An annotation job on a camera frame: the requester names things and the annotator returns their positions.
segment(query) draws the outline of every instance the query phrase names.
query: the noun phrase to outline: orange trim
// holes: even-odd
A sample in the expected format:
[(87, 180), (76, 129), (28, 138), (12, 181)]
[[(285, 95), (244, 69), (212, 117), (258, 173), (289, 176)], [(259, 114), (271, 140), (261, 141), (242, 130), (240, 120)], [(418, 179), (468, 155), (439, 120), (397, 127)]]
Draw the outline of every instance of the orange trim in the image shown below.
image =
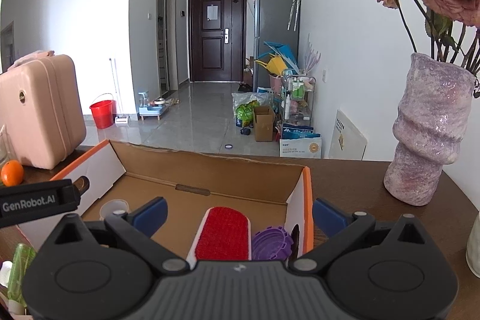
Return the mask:
[(313, 250), (314, 248), (314, 218), (311, 209), (314, 206), (313, 195), (311, 190), (310, 168), (304, 167), (303, 171), (303, 218), (305, 226), (303, 228), (303, 254)]
[(85, 152), (82, 156), (78, 159), (71, 162), (68, 166), (66, 166), (63, 170), (61, 170), (58, 174), (56, 174), (51, 181), (58, 181), (59, 179), (65, 178), (68, 174), (70, 174), (75, 168), (77, 168), (80, 164), (85, 162), (90, 156), (94, 155), (98, 151), (100, 151), (104, 146), (109, 145), (109, 140), (103, 140), (101, 143), (95, 145), (91, 150)]

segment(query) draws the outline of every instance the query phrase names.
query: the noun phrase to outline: suitcase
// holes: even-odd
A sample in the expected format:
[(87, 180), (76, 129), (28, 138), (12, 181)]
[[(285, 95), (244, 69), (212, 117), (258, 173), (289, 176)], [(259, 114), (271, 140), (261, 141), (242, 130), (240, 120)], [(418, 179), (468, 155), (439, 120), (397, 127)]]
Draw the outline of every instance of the suitcase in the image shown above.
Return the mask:
[(73, 60), (32, 60), (0, 75), (0, 122), (23, 165), (51, 170), (86, 137)]

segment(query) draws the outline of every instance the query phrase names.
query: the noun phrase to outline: gray refrigerator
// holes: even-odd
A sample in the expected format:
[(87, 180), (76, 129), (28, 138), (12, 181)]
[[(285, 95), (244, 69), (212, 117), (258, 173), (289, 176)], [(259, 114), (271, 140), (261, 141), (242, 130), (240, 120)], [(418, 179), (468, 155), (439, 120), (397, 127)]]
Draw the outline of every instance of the gray refrigerator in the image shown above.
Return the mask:
[[(287, 44), (298, 60), (299, 27), (293, 31), (295, 13), (293, 13), (292, 25), (287, 30), (290, 18), (290, 9), (293, 0), (255, 0), (255, 45), (254, 58), (270, 50), (263, 42)], [(270, 87), (268, 72), (261, 65), (253, 66), (253, 90), (257, 87)]]

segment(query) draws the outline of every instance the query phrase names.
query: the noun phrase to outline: table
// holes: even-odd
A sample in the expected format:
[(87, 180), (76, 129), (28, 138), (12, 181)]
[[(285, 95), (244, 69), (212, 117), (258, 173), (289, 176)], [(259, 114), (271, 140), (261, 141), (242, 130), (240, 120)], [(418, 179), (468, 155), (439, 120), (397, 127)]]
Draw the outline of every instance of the table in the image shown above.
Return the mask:
[[(88, 149), (89, 147), (78, 148), (54, 170), (26, 167), (26, 182), (49, 180)], [(447, 174), (442, 173), (432, 201), (426, 206), (415, 207), (393, 198), (383, 187), (383, 175), (388, 162), (250, 158), (262, 162), (301, 164), (310, 167), (313, 198), (326, 198), (346, 212), (367, 211), (380, 221), (395, 221), (404, 213), (412, 213), (419, 217), (459, 279), (460, 290), (448, 319), (480, 318), (480, 279), (472, 274), (465, 261), (467, 240), (478, 211)], [(321, 245), (325, 240), (322, 232), (315, 228), (314, 244)], [(11, 259), (15, 243), (21, 241), (25, 242), (25, 238), (15, 228), (0, 230), (0, 257)]]

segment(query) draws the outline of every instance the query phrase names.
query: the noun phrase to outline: gray ribbed surface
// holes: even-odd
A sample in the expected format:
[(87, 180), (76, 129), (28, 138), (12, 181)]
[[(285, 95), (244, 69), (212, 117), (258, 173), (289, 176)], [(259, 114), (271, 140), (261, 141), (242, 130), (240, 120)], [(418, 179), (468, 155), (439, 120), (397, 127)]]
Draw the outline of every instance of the gray ribbed surface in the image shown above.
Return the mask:
[(199, 262), (189, 275), (165, 278), (128, 320), (352, 320), (313, 277), (280, 262)]

